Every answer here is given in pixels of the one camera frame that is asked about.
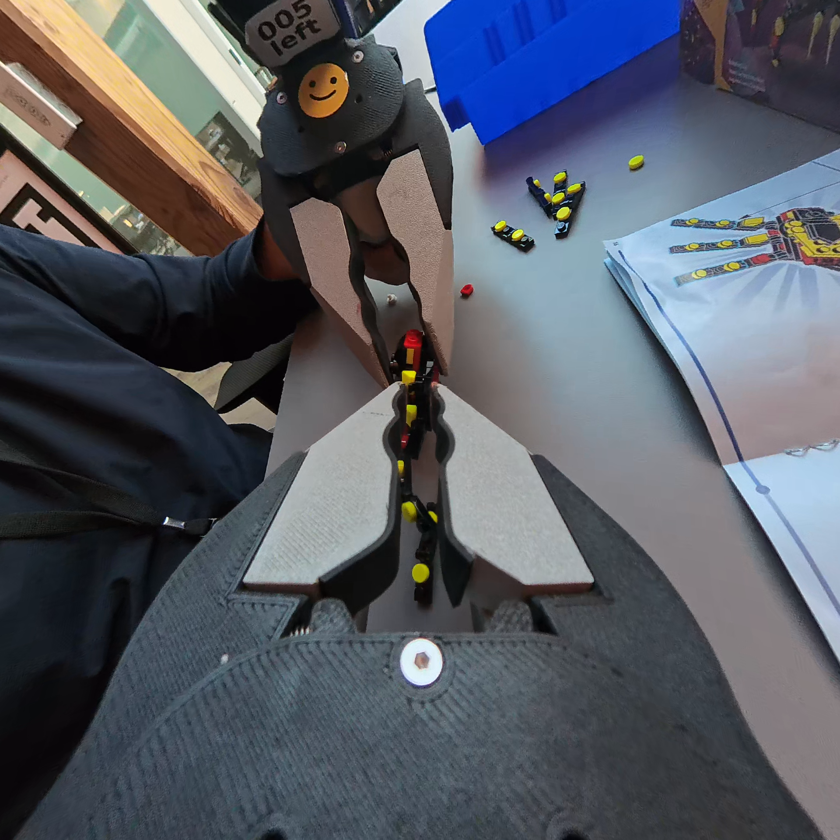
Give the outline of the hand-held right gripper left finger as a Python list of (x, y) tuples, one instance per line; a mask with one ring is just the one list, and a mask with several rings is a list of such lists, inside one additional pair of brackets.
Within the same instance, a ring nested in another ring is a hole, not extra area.
[(286, 466), (292, 481), (245, 573), (258, 591), (341, 600), (352, 614), (393, 583), (399, 481), (393, 384)]

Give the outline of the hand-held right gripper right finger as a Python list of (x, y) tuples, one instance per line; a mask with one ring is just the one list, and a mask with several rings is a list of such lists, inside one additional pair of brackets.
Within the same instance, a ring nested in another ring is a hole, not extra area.
[(594, 578), (529, 451), (434, 388), (439, 550), (453, 606), (589, 591)]

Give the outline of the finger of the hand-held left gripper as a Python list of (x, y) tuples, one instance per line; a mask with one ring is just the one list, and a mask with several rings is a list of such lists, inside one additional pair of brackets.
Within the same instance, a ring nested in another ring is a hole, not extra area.
[(447, 375), (455, 336), (453, 235), (440, 216), (421, 152), (393, 159), (376, 195), (392, 236), (406, 252), (421, 320), (440, 372)]
[(290, 210), (310, 286), (332, 324), (382, 387), (392, 383), (390, 354), (364, 279), (361, 240), (337, 206), (311, 197)]

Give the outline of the short black yellow lego plate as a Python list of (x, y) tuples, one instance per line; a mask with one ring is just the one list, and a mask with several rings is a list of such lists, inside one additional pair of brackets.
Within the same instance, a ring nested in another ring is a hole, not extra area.
[(533, 237), (526, 234), (522, 228), (509, 225), (504, 219), (496, 222), (491, 231), (493, 235), (522, 253), (528, 253), (535, 246)]

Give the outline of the red black yellow lego model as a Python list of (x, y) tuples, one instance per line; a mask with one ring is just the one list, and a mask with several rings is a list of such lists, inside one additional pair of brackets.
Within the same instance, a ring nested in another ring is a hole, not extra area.
[(436, 504), (421, 502), (413, 490), (412, 463), (418, 459), (426, 432), (432, 428), (432, 386), (438, 382), (438, 364), (432, 345), (419, 329), (408, 330), (398, 341), (391, 370), (406, 388), (402, 432), (397, 454), (402, 516), (416, 525), (419, 544), (412, 567), (414, 600), (430, 606), (434, 599), (434, 556), (438, 545)]

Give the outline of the person's left forearm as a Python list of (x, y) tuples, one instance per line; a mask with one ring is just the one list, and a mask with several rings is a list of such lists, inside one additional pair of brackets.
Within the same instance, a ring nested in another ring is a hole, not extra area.
[(2, 226), (2, 395), (126, 392), (285, 339), (316, 303), (300, 280), (268, 280), (255, 245), (127, 256)]

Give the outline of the open lego instruction booklet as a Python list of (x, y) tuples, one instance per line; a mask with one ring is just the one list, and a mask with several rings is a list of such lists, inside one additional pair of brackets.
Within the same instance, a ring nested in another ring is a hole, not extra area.
[(838, 655), (839, 152), (604, 247)]

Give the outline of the purple lego set box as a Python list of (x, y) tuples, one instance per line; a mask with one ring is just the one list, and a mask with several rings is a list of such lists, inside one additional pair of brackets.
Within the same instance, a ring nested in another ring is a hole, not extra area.
[(839, 131), (838, 1), (684, 1), (679, 23), (688, 76)]

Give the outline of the person's left hand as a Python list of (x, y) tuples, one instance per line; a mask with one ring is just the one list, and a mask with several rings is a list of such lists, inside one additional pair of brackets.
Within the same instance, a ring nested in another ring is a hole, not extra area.
[(377, 196), (381, 177), (375, 175), (348, 187), (338, 196), (343, 212), (356, 227), (364, 258), (365, 275), (394, 286), (409, 280), (409, 266), (397, 253), (395, 240)]

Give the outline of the black mesh office chair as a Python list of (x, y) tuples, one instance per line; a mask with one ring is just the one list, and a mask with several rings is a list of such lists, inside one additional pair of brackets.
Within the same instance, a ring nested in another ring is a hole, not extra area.
[(250, 358), (232, 363), (220, 381), (215, 411), (225, 415), (255, 399), (276, 415), (294, 337), (292, 333)]

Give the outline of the blue plastic storage bin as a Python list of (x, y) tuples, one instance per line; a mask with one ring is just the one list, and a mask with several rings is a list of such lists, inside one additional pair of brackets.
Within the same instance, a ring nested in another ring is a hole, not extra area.
[(424, 33), (449, 127), (485, 145), (678, 29), (678, 1), (452, 1)]

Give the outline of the wooden beam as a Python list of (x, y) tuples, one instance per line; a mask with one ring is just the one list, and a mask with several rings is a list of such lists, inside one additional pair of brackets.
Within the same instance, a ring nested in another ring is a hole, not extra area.
[(2, 1), (1, 52), (81, 116), (69, 154), (192, 253), (257, 226), (259, 205), (67, 3)]

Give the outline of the person's dark jacket torso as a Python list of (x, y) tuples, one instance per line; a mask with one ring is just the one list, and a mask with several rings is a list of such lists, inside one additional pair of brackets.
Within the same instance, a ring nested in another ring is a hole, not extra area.
[[(164, 368), (246, 359), (279, 341), (146, 360), (73, 313), (9, 313), (2, 441), (161, 518), (221, 518), (260, 483), (270, 436), (226, 425)], [(2, 838), (67, 762), (133, 630), (195, 543), (122, 525), (2, 541)]]

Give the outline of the framed black white tag sign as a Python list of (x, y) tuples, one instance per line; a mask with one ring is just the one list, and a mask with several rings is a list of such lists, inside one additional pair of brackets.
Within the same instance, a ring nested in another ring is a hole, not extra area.
[(11, 147), (1, 157), (1, 223), (73, 245), (134, 255), (137, 249), (62, 184), (40, 173)]

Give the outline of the white label plate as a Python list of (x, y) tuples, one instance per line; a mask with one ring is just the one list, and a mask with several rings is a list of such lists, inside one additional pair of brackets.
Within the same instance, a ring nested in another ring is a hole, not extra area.
[(64, 150), (82, 118), (18, 62), (1, 63), (1, 101), (41, 137)]

